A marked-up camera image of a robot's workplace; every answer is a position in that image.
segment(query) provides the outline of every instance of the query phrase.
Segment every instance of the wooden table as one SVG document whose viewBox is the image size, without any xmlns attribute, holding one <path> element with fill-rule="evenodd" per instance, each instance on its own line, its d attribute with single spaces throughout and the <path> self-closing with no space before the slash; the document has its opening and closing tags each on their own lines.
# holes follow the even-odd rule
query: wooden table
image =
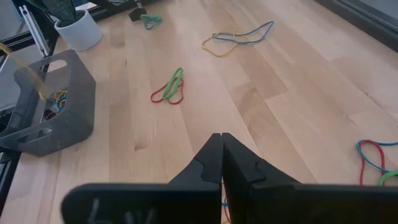
<svg viewBox="0 0 398 224">
<path fill-rule="evenodd" d="M 95 130 L 47 157 L 23 154 L 0 223 L 62 223 L 63 196 L 87 182 L 168 182 L 211 133 L 233 134 L 301 182 L 334 184 L 358 184 L 358 140 L 398 140 L 398 54 L 321 5 L 168 0 L 147 10 L 163 18 L 150 31 L 129 12 L 99 22 L 102 41 L 78 53 L 97 82 Z M 201 48 L 230 24 L 270 20 L 266 41 L 226 58 Z M 67 48 L 60 39 L 57 52 Z M 178 67 L 182 103 L 151 103 Z M 397 149 L 386 149 L 390 169 Z M 365 183 L 379 175 L 367 167 Z"/>
</svg>

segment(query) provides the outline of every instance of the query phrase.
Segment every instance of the red rubber band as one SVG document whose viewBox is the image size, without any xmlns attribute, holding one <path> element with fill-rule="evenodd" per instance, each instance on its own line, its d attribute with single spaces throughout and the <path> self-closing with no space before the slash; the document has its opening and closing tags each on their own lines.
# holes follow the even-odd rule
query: red rubber band
<svg viewBox="0 0 398 224">
<path fill-rule="evenodd" d="M 155 95 L 156 93 L 162 91 L 164 88 L 166 88 L 166 86 L 167 86 L 167 83 L 166 83 L 166 85 L 164 85 L 162 88 L 156 90 L 155 92 L 153 92 L 153 94 L 150 95 L 150 100 L 151 100 L 151 102 L 153 102 L 153 103 L 159 103 L 159 102 L 161 102 L 161 101 L 164 100 L 163 98 L 161 98 L 161 99 L 159 99 L 159 100 L 154 100 L 154 95 Z M 180 83 L 180 85 L 178 86 L 178 87 L 181 88 L 181 99 L 179 99 L 179 100 L 177 100 L 177 101 L 170 101 L 170 100 L 168 100 L 168 102 L 169 102 L 171 105 L 177 105 L 177 104 L 179 104 L 179 103 L 184 99 L 184 95 L 183 95 L 183 93 L 182 93 L 182 88 L 183 88 L 183 86 L 184 86 L 184 80 L 181 78 L 181 83 Z"/>
<path fill-rule="evenodd" d="M 386 168 L 386 162 L 385 162 L 385 160 L 384 160 L 384 151 L 383 151 L 383 149 L 381 148 L 381 146 L 379 146 L 378 143 L 376 143 L 376 142 L 374 142 L 374 141 L 372 141 L 372 140 L 368 140 L 368 139 L 367 139 L 367 140 L 362 140 L 362 141 L 361 141 L 361 143 L 359 144 L 359 148 L 360 148 L 360 149 L 361 149 L 361 146 L 362 146 L 364 143 L 370 143 L 370 144 L 372 144 L 372 145 L 374 145 L 374 146 L 377 147 L 377 149 L 378 149 L 379 152 L 380 152 L 381 167 L 382 167 L 383 169 L 385 169 L 385 168 Z M 360 174 L 360 176 L 359 176 L 359 184 L 360 184 L 360 185 L 363 185 L 363 175 L 364 175 L 364 173 L 365 173 L 365 159 L 361 157 L 361 160 L 362 160 L 362 167 L 361 167 L 361 174 Z"/>
<path fill-rule="evenodd" d="M 231 220 L 229 219 L 228 213 L 226 212 L 226 206 L 224 206 L 224 213 L 225 217 L 228 220 L 229 223 L 231 223 Z"/>
</svg>

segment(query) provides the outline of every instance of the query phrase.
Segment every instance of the yellow cable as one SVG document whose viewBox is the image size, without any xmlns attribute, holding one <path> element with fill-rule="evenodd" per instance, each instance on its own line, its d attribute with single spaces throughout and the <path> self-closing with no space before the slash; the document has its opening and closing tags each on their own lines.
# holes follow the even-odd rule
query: yellow cable
<svg viewBox="0 0 398 224">
<path fill-rule="evenodd" d="M 18 67 L 22 67 L 22 68 L 26 68 L 28 70 L 28 72 L 33 76 L 33 78 L 35 78 L 36 80 L 39 81 L 39 85 L 35 86 L 35 89 L 37 90 L 37 92 L 39 93 L 40 99 L 41 100 L 45 100 L 45 86 L 44 86 L 44 82 L 43 80 L 39 77 L 39 75 L 33 70 L 31 69 L 28 65 L 26 65 L 24 62 L 22 62 L 21 60 L 19 60 L 19 58 L 17 58 L 14 54 L 12 54 L 11 50 L 3 43 L 0 42 L 0 49 L 2 51 L 4 51 L 7 55 L 9 55 L 11 58 L 13 58 Z"/>
</svg>

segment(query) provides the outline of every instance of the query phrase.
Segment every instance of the wood grain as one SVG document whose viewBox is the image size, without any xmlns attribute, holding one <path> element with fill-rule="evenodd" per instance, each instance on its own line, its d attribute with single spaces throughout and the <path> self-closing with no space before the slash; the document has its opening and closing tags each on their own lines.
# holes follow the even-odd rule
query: wood grain
<svg viewBox="0 0 398 224">
<path fill-rule="evenodd" d="M 129 12 L 98 23 L 101 42 L 78 53 L 97 82 L 95 130 L 47 157 L 23 154 L 0 223 L 62 223 L 62 198 L 88 182 L 168 182 L 212 133 L 232 133 L 301 182 L 331 184 L 358 184 L 360 139 L 398 140 L 398 55 L 321 5 L 168 0 L 147 10 L 163 18 L 151 31 Z M 260 44 L 226 58 L 201 49 L 231 24 L 246 32 L 269 20 L 275 26 Z M 56 52 L 67 48 L 59 39 Z M 178 67 L 182 103 L 151 103 Z M 387 168 L 398 165 L 397 152 L 386 149 Z M 379 175 L 367 167 L 364 181 Z"/>
</svg>

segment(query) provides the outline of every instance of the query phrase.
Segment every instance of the blue rubber band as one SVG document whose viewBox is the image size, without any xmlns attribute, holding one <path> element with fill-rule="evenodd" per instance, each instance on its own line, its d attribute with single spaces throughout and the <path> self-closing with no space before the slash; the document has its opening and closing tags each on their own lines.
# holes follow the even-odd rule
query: blue rubber band
<svg viewBox="0 0 398 224">
<path fill-rule="evenodd" d="M 155 23 L 161 23 L 162 18 L 160 16 L 150 16 L 147 14 L 141 15 L 141 19 L 144 20 L 144 27 L 147 30 L 152 29 L 155 26 Z"/>
<path fill-rule="evenodd" d="M 358 151 L 359 155 L 361 155 L 361 157 L 370 165 L 372 165 L 373 167 L 387 173 L 390 172 L 387 169 L 383 169 L 382 167 L 379 167 L 375 164 L 373 164 L 362 152 L 361 148 L 359 147 L 359 145 L 361 144 L 363 140 L 360 140 L 357 144 L 356 144 L 356 150 Z M 376 144 L 378 144 L 379 146 L 396 146 L 398 145 L 398 142 L 375 142 Z"/>
<path fill-rule="evenodd" d="M 248 32 L 248 33 L 245 33 L 245 34 L 235 34 L 235 37 L 247 36 L 247 35 L 250 35 L 250 34 L 252 34 L 252 33 L 258 31 L 259 29 L 261 29 L 261 28 L 263 28 L 263 27 L 265 27 L 265 26 L 267 26 L 267 25 L 269 25 L 269 27 L 267 28 L 266 32 L 265 32 L 265 33 L 262 35 L 262 37 L 261 37 L 260 39 L 258 39 L 258 40 L 238 41 L 238 40 L 235 40 L 235 39 L 229 39 L 229 38 L 219 37 L 219 36 L 221 36 L 221 35 L 229 35 L 229 36 L 233 36 L 233 35 L 234 35 L 234 34 L 229 33 L 229 32 L 220 32 L 220 33 L 218 33 L 218 34 L 215 33 L 215 34 L 212 35 L 212 37 L 213 37 L 214 39 L 216 39 L 216 40 L 226 40 L 226 41 L 233 42 L 233 43 L 235 43 L 235 44 L 256 44 L 256 43 L 258 43 L 258 42 L 263 41 L 263 40 L 266 38 L 266 35 L 267 35 L 267 34 L 269 33 L 269 31 L 271 30 L 271 27 L 274 25 L 274 21 L 266 22 L 265 24 L 259 26 L 257 29 L 254 29 L 254 30 L 252 30 L 252 31 L 250 31 L 250 32 Z"/>
</svg>

